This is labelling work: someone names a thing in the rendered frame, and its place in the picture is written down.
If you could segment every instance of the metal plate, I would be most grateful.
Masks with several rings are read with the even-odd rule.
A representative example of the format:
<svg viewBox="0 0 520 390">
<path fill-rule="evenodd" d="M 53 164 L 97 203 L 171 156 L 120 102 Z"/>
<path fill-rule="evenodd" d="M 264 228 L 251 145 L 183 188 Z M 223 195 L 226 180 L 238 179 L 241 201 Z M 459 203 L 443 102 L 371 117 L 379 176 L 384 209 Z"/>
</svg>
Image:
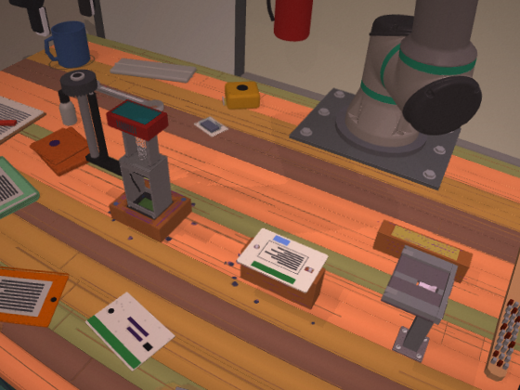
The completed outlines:
<svg viewBox="0 0 520 390">
<path fill-rule="evenodd" d="M 423 362 L 424 359 L 424 353 L 426 352 L 426 347 L 428 346 L 428 343 L 430 342 L 429 337 L 424 337 L 424 341 L 422 342 L 421 346 L 417 350 L 417 352 L 412 351 L 411 349 L 408 349 L 407 347 L 403 346 L 403 343 L 405 342 L 405 338 L 408 334 L 409 329 L 405 328 L 404 326 L 401 327 L 399 330 L 399 334 L 397 335 L 396 342 L 394 343 L 394 346 L 392 347 L 393 351 L 398 352 L 401 355 L 404 355 L 405 357 L 412 358 L 415 361 L 418 361 L 419 363 Z"/>
<path fill-rule="evenodd" d="M 377 150 L 356 147 L 352 143 L 347 143 L 340 136 L 338 130 L 338 124 L 339 126 L 343 124 L 344 128 L 341 131 L 348 131 L 345 125 L 345 116 L 353 98 L 354 95 L 334 88 L 296 127 L 290 138 L 315 148 L 339 154 L 347 159 L 373 166 L 431 189 L 439 189 L 461 129 L 442 136 L 423 136 L 423 147 L 411 154 L 390 155 Z M 438 154 L 434 151 L 438 146 L 444 148 L 444 154 Z M 425 171 L 433 171 L 435 177 L 428 178 L 428 174 L 424 173 Z"/>
</svg>

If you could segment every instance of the clipboard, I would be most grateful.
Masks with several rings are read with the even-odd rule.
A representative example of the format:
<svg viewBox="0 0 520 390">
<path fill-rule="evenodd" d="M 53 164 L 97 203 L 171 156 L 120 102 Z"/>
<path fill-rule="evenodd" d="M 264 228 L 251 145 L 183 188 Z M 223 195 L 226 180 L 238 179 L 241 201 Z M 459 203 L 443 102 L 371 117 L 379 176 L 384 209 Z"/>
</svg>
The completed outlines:
<svg viewBox="0 0 520 390">
<path fill-rule="evenodd" d="M 69 274 L 0 266 L 0 322 L 48 327 Z"/>
</svg>

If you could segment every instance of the yellow box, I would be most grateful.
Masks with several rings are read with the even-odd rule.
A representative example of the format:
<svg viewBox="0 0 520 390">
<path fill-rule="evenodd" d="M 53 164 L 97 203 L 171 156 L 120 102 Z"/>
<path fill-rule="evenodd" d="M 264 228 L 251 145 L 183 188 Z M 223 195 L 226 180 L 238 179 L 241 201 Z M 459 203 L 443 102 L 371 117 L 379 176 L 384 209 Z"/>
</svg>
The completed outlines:
<svg viewBox="0 0 520 390">
<path fill-rule="evenodd" d="M 226 105 L 229 109 L 257 109 L 260 92 L 255 82 L 226 83 Z"/>
</svg>

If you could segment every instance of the wooden tabletop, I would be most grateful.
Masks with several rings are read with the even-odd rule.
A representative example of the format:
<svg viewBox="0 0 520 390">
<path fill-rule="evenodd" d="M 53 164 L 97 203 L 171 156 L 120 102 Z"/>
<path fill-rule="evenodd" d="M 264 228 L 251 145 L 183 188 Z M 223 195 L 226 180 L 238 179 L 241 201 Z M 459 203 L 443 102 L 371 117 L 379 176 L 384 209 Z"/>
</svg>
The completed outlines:
<svg viewBox="0 0 520 390">
<path fill-rule="evenodd" d="M 317 101 L 260 84 L 259 109 L 229 110 L 221 101 L 225 83 L 240 78 L 202 67 L 186 84 L 114 75 L 110 68 L 121 58 L 186 63 L 89 40 L 95 61 L 84 68 L 96 72 L 102 84 L 164 102 L 170 126 L 159 135 L 160 152 L 168 157 L 172 189 L 195 204 L 163 243 L 113 222 L 108 205 L 123 191 L 120 177 L 92 165 L 57 177 L 30 149 L 34 140 L 63 127 L 57 91 L 59 77 L 69 70 L 40 52 L 0 72 L 2 96 L 46 112 L 0 146 L 0 154 L 42 194 L 34 207 L 0 220 L 0 242 L 6 248 L 0 261 L 71 275 L 50 330 L 141 388 L 344 388 L 352 386 L 352 377 L 344 382 L 348 372 L 364 372 L 364 382 L 354 381 L 359 389 L 376 384 L 497 388 L 484 367 L 520 247 L 519 168 L 456 148 L 441 189 L 423 188 L 290 140 Z M 121 134 L 110 130 L 105 118 L 120 101 L 97 96 L 110 156 L 119 159 L 124 154 Z M 207 116 L 230 130 L 208 137 L 193 125 Z M 81 123 L 74 128 L 84 134 Z M 455 283 L 443 321 L 429 333 L 419 370 L 417 363 L 391 351 L 399 328 L 409 327 L 413 316 L 381 302 L 397 262 L 373 249 L 384 220 L 473 254 L 464 281 Z M 260 228 L 329 255 L 312 310 L 240 279 L 236 259 Z M 165 280 L 170 275 L 196 287 L 192 296 L 207 296 L 206 301 L 213 296 L 214 311 L 195 313 L 202 304 L 187 305 L 189 296 L 153 291 L 146 286 L 152 280 L 124 273 L 124 260 L 96 252 L 96 246 L 89 252 L 80 238 L 86 231 L 92 242 L 109 242 L 107 251 L 124 250 L 159 272 L 151 275 Z M 176 335 L 135 372 L 85 325 L 86 318 L 125 292 Z M 239 319 L 246 318 L 270 333 L 242 332 Z M 20 326 L 4 328 L 7 336 L 23 339 Z M 276 343 L 267 337 L 271 333 Z M 312 356 L 302 352 L 311 350 Z M 517 354 L 500 389 L 517 387 Z M 347 361 L 354 363 L 351 371 Z M 335 364 L 343 364 L 344 372 L 338 373 Z"/>
</svg>

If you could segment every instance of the brown box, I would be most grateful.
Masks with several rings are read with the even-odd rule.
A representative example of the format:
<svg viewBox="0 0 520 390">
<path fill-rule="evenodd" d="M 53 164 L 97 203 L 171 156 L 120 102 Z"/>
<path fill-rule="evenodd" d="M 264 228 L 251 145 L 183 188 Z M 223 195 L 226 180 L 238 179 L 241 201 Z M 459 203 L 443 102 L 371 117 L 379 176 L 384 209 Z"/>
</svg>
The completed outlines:
<svg viewBox="0 0 520 390">
<path fill-rule="evenodd" d="M 472 253 L 415 233 L 389 221 L 383 221 L 373 248 L 399 258 L 405 245 L 446 260 L 457 267 L 455 281 L 462 282 L 471 265 Z"/>
<path fill-rule="evenodd" d="M 88 144 L 73 127 L 59 129 L 31 144 L 53 172 L 62 176 L 86 164 Z"/>
<path fill-rule="evenodd" d="M 310 286 L 308 292 L 300 292 L 287 284 L 280 281 L 274 280 L 261 272 L 257 272 L 248 266 L 240 267 L 240 277 L 244 280 L 250 281 L 251 283 L 262 287 L 263 289 L 269 290 L 273 293 L 288 299 L 298 305 L 312 308 L 316 303 L 321 292 L 321 284 L 323 284 L 323 277 L 325 276 L 325 268 L 322 268 L 314 280 L 314 283 Z"/>
<path fill-rule="evenodd" d="M 191 200 L 172 191 L 173 203 L 156 219 L 128 207 L 126 194 L 110 204 L 112 218 L 156 241 L 166 237 L 191 213 Z"/>
</svg>

